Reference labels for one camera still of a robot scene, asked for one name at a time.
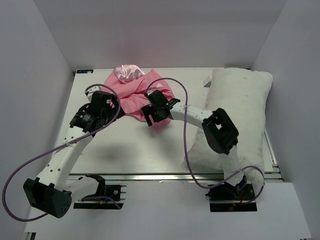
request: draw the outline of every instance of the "shiny pink fabric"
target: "shiny pink fabric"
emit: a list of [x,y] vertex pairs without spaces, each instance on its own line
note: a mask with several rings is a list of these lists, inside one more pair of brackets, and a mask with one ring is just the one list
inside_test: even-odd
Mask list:
[[[121,106],[126,115],[133,116],[140,121],[145,122],[145,116],[140,108],[149,104],[149,101],[144,94],[149,84],[156,79],[160,79],[161,76],[152,69],[147,74],[139,77],[139,74],[142,70],[139,71],[135,68],[125,68],[124,71],[124,69],[122,69],[123,67],[124,65],[116,67],[113,73],[111,73],[110,76],[105,80],[104,84],[114,89],[118,94],[120,97]],[[152,89],[161,91],[168,100],[175,97],[165,80],[155,82],[149,88],[149,90]],[[161,122],[154,123],[151,128],[158,133],[161,131],[161,129],[168,125],[169,122],[170,119],[167,118]]]

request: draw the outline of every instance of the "crumpled pink fabric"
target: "crumpled pink fabric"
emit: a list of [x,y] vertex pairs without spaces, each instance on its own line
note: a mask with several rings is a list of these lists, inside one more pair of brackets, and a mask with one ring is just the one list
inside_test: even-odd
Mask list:
[[[151,70],[147,74],[144,74],[142,70],[137,70],[134,65],[121,65],[113,70],[108,78],[105,80],[104,84],[111,87],[120,97],[121,107],[123,108],[126,115],[133,116],[140,121],[146,121],[141,108],[149,104],[149,100],[145,97],[145,92],[149,84],[160,79],[161,76],[155,71]],[[174,94],[165,80],[160,80],[151,85],[149,90],[157,89],[163,93],[163,95],[168,99],[174,98]],[[170,122],[170,119],[165,119],[161,122],[155,122],[151,128],[156,132],[160,132],[165,126]]]

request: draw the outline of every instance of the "wall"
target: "wall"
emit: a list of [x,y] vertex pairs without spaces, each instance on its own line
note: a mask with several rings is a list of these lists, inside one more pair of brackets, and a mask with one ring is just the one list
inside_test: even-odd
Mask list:
[[313,239],[320,239],[320,1],[288,0],[252,68],[274,76],[267,130]]
[[35,0],[77,68],[249,68],[286,0]]
[[[2,191],[15,168],[54,145],[72,72],[32,0],[2,0],[0,31]],[[42,160],[23,169],[9,185],[6,199],[19,217],[27,217],[30,208],[23,183],[43,165]],[[3,238],[20,239],[24,224],[3,207],[0,222]]]

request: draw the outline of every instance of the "pink cloth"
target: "pink cloth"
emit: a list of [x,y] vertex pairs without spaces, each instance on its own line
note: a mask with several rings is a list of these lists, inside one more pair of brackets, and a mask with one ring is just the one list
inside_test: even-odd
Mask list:
[[[113,70],[113,73],[111,73],[108,76],[108,78],[105,80],[104,84],[111,87],[119,95],[121,107],[123,108],[126,115],[134,116],[135,118],[145,122],[146,118],[143,115],[140,108],[149,104],[149,101],[144,96],[144,94],[149,84],[156,79],[160,79],[161,76],[158,73],[156,73],[155,70],[152,69],[150,72],[140,76],[138,79],[130,79],[127,81],[128,78],[126,77],[123,78],[123,76],[132,77],[132,74],[131,74],[132,71],[137,71],[137,70],[134,68],[131,68],[125,71],[122,69],[123,67],[125,67],[125,65],[116,67]],[[149,90],[152,90],[152,89],[157,89],[161,91],[168,100],[175,97],[171,88],[169,87],[169,85],[165,80],[160,80],[152,84]],[[158,133],[166,125],[168,125],[169,122],[170,122],[170,119],[168,118],[161,122],[155,122],[152,125],[152,129],[156,133]]]

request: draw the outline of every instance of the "white pillow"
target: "white pillow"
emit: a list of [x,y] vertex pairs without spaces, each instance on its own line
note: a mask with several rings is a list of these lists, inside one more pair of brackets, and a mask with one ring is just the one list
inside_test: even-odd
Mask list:
[[[237,155],[241,167],[254,165],[265,171],[262,156],[263,134],[266,125],[266,100],[273,77],[268,72],[250,71],[241,68],[215,68],[206,102],[206,110],[222,108],[239,131]],[[212,172],[221,169],[219,154],[207,143],[202,129],[188,152],[193,170]],[[264,178],[253,168],[243,173],[247,180],[258,185]]]

